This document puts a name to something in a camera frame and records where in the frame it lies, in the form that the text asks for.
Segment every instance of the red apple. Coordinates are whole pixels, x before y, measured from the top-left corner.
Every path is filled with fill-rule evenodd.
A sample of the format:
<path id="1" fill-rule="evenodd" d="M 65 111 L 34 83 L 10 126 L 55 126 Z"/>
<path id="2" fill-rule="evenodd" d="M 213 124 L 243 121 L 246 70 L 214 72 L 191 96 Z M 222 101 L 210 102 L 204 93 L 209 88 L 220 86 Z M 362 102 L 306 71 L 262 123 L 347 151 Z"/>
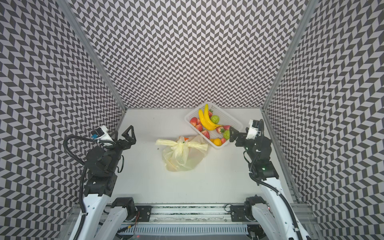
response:
<path id="1" fill-rule="evenodd" d="M 204 130 L 201 132 L 206 138 L 209 139 L 209 132 L 207 130 Z"/>
<path id="2" fill-rule="evenodd" d="M 191 121 L 189 121 L 194 127 L 198 124 L 197 118 L 192 118 Z"/>
<path id="3" fill-rule="evenodd" d="M 199 132 L 203 131 L 203 126 L 202 126 L 201 124 L 196 125 L 195 128 L 196 128 Z"/>
<path id="4" fill-rule="evenodd" d="M 225 129 L 223 127 L 217 127 L 216 128 L 216 132 L 217 133 L 224 133 L 225 132 Z"/>

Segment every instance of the yellow banana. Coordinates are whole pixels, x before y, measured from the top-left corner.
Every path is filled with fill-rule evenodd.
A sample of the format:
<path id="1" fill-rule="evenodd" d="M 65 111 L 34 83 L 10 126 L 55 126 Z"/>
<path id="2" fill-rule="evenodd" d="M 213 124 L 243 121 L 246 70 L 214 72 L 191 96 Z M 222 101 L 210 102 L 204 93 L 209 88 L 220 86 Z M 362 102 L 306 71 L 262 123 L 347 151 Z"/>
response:
<path id="1" fill-rule="evenodd" d="M 211 119 L 209 118 L 209 114 L 208 114 L 208 104 L 205 105 L 205 109 L 204 109 L 204 118 L 205 118 L 205 121 L 207 122 L 208 125 L 214 127 L 214 128 L 217 128 L 217 127 L 220 127 L 222 125 L 217 125 L 217 124 L 214 124 Z"/>
<path id="2" fill-rule="evenodd" d="M 212 130 L 215 130 L 215 126 L 211 126 L 207 123 L 207 121 L 205 120 L 204 118 L 204 115 L 203 115 L 203 111 L 201 109 L 199 109 L 199 118 L 200 118 L 200 122 L 201 124 L 209 131 L 212 131 Z"/>

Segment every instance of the yellow plastic bag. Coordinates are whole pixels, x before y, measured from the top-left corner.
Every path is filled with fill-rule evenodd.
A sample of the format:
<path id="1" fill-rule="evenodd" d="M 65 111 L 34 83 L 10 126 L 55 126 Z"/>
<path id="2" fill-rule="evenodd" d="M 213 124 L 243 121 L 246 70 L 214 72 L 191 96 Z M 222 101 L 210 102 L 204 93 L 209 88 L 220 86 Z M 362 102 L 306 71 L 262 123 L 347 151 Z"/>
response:
<path id="1" fill-rule="evenodd" d="M 180 136 L 176 142 L 158 139 L 156 145 L 169 146 L 163 150 L 162 156 L 167 170 L 171 172 L 194 169 L 206 156 L 208 149 L 202 136 L 188 139 Z"/>

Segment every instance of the white table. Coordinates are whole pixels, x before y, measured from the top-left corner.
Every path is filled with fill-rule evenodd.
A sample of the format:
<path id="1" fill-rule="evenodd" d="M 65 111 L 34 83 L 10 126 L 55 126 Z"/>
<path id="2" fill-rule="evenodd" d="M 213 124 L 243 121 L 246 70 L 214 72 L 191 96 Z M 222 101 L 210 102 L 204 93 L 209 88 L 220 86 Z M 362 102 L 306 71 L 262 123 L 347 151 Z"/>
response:
<path id="1" fill-rule="evenodd" d="M 116 173 L 118 179 L 111 202 L 117 197 L 133 197 L 137 204 L 226 204 L 243 203 L 245 198 L 260 194 L 261 189 L 249 178 L 248 164 L 243 158 L 244 148 L 235 143 L 217 150 L 209 145 L 208 155 L 191 171 L 169 172 L 162 161 L 165 146 L 157 146 L 157 139 L 176 140 L 179 136 L 197 133 L 184 121 L 191 109 L 130 109 L 119 129 L 134 126 L 137 142 L 125 150 L 124 169 Z M 237 118 L 245 132 L 249 119 L 261 119 L 260 109 L 226 109 Z M 283 172 L 272 146 L 271 161 L 276 168 L 286 197 L 293 203 Z"/>

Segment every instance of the black and white chevron wallpaper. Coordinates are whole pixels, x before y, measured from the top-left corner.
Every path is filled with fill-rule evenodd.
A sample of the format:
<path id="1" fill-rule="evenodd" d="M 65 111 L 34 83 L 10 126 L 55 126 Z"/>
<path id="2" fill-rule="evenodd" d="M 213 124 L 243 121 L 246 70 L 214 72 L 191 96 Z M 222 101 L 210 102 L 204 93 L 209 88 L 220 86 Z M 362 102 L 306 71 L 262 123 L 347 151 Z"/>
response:
<path id="1" fill-rule="evenodd" d="M 69 0 L 130 108 L 261 107 L 308 0 Z"/>
<path id="2" fill-rule="evenodd" d="M 53 0 L 0 1 L 0 80 L 0 239 L 54 238 L 81 170 L 64 137 L 122 110 Z"/>
<path id="3" fill-rule="evenodd" d="M 267 110 L 326 239 L 384 239 L 384 1 L 320 0 Z"/>

